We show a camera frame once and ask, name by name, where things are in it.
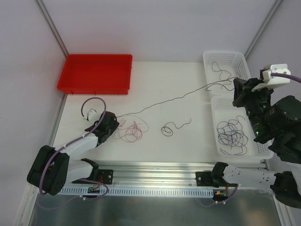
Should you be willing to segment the white perforated basket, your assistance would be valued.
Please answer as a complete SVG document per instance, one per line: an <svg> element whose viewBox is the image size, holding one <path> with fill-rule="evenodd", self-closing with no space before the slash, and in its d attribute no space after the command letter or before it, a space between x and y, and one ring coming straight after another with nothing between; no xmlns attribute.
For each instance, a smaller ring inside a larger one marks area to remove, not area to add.
<svg viewBox="0 0 301 226"><path fill-rule="evenodd" d="M235 51L211 50L203 53L203 63L210 95L233 95L235 78L251 78L244 55Z"/></svg>
<svg viewBox="0 0 301 226"><path fill-rule="evenodd" d="M244 108L233 107L229 96L212 97L211 109L216 147L221 156L246 160L273 157L274 153L268 149L271 142L254 142L255 136Z"/></svg>

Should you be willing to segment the aluminium mounting rail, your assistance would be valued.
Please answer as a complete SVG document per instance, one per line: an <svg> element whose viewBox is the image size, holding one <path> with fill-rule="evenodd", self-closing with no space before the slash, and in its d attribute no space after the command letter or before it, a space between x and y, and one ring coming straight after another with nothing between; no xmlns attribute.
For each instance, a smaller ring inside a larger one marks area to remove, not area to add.
<svg viewBox="0 0 301 226"><path fill-rule="evenodd" d="M101 169L113 170L113 186L193 188L195 173L211 171L214 163L168 163L97 161Z"/></svg>

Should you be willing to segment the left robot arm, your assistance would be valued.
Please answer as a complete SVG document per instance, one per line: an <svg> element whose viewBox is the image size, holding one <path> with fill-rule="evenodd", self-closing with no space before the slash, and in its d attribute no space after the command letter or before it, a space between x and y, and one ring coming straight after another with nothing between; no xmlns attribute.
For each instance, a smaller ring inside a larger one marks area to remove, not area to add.
<svg viewBox="0 0 301 226"><path fill-rule="evenodd" d="M114 113L103 112L100 119L75 140L60 148L42 146L29 170L27 182L50 195L58 194L68 183L98 182L99 164L78 157L106 142L118 126Z"/></svg>

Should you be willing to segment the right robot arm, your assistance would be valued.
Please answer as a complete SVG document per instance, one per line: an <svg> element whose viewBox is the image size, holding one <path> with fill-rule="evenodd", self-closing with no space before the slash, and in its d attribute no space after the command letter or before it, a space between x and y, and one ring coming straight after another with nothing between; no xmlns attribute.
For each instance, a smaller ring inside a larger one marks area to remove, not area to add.
<svg viewBox="0 0 301 226"><path fill-rule="evenodd" d="M234 81L234 107L243 107L250 121L254 142L265 144L289 171L259 172L217 162L210 174L217 185L241 184L265 191L286 206L301 207L301 103L288 95L271 105L272 88L264 87L262 79Z"/></svg>

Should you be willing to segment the near white perforated basket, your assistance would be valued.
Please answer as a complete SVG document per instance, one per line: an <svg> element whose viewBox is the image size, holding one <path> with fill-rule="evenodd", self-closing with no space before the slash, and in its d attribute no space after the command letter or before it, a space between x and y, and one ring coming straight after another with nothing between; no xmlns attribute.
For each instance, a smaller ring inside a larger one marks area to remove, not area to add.
<svg viewBox="0 0 301 226"><path fill-rule="evenodd" d="M273 157L274 153L268 149L271 142L254 142L255 136L244 108L233 107L229 96L212 97L211 109L216 147L221 156L246 160Z"/></svg>

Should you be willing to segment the far white perforated basket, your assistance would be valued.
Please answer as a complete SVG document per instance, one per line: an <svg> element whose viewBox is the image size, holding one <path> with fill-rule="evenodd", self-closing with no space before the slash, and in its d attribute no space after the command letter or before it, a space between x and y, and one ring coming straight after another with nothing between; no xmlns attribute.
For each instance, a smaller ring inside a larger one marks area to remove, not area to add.
<svg viewBox="0 0 301 226"><path fill-rule="evenodd" d="M203 53L203 63L210 95L233 95L235 78L251 78L244 55L235 51L211 50Z"/></svg>

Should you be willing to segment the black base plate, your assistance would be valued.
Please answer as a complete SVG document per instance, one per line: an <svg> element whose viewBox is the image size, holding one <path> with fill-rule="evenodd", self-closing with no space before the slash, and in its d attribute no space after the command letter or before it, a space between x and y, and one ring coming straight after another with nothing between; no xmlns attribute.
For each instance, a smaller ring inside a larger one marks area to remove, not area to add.
<svg viewBox="0 0 301 226"><path fill-rule="evenodd" d="M214 182L212 177L211 177L211 172L210 171L197 171L195 172L195 180L196 184L199 187L205 187L205 186L211 186L215 188L219 187L236 187L237 184L229 184L226 182Z"/></svg>
<svg viewBox="0 0 301 226"><path fill-rule="evenodd" d="M106 185L111 185L113 182L113 173L112 169L94 169L89 177L85 178L92 182L82 181L80 179L72 181L73 184L92 184L94 182L101 182Z"/></svg>

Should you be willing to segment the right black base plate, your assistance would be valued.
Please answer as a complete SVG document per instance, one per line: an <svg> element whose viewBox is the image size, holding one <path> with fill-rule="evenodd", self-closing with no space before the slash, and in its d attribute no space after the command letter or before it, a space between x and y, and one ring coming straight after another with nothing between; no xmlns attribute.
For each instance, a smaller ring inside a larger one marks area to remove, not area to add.
<svg viewBox="0 0 301 226"><path fill-rule="evenodd" d="M211 177L211 172L210 171L197 171L195 172L195 180L196 184L199 187L205 187L205 186L211 186L215 188L219 187L236 187L237 184L229 184L226 182L214 182L212 177Z"/></svg>

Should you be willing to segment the red plastic tray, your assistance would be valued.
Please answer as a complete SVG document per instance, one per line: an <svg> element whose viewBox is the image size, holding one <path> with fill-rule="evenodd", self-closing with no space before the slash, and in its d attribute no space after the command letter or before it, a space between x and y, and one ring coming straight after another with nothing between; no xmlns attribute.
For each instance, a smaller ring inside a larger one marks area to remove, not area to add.
<svg viewBox="0 0 301 226"><path fill-rule="evenodd" d="M130 54L70 54L57 89L70 95L127 95L132 61Z"/></svg>

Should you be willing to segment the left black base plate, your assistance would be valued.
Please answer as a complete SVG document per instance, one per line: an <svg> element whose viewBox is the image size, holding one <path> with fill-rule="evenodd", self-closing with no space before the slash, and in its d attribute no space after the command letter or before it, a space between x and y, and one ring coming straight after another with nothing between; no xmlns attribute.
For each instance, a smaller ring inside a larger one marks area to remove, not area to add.
<svg viewBox="0 0 301 226"><path fill-rule="evenodd" d="M89 177L85 178L92 182L82 181L80 179L72 181L73 184L92 184L94 182L101 182L106 185L111 185L113 182L113 173L112 169L94 169Z"/></svg>

